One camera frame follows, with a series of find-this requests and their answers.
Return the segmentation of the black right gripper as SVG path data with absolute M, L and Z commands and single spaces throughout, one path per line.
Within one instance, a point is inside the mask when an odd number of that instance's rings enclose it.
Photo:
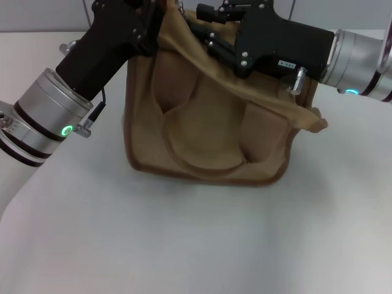
M 275 78 L 294 74 L 300 67 L 319 80 L 326 68 L 334 33 L 280 17 L 273 0 L 252 0 L 246 9 L 235 0 L 224 0 L 215 9 L 197 4 L 197 19 L 209 23 L 240 21 L 235 46 L 205 25 L 188 21 L 193 35 L 207 53 L 226 66 L 235 65 L 235 75 L 247 78 L 253 71 Z

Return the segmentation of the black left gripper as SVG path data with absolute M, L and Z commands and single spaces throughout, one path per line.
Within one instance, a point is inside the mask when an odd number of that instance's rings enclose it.
M 156 53 L 164 18 L 159 0 L 94 0 L 91 10 L 91 27 L 56 67 L 66 85 L 86 100 L 93 100 L 137 51 L 132 30 L 140 28 L 141 23 L 142 55 Z

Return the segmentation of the khaki canvas food bag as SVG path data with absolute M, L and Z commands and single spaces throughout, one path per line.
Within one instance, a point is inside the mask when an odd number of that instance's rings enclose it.
M 312 106 L 318 83 L 298 96 L 276 78 L 243 80 L 207 52 L 190 31 L 178 0 L 166 14 L 159 50 L 127 65 L 124 144 L 139 171 L 222 185 L 265 186 L 285 173 L 297 133 L 328 125 Z

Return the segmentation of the silver round connector plug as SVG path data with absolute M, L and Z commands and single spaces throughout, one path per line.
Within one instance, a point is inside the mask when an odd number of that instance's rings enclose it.
M 74 48 L 74 46 L 76 46 L 77 43 L 78 40 L 73 40 L 69 43 L 62 43 L 59 46 L 59 50 L 64 56 L 67 56 L 69 52 Z

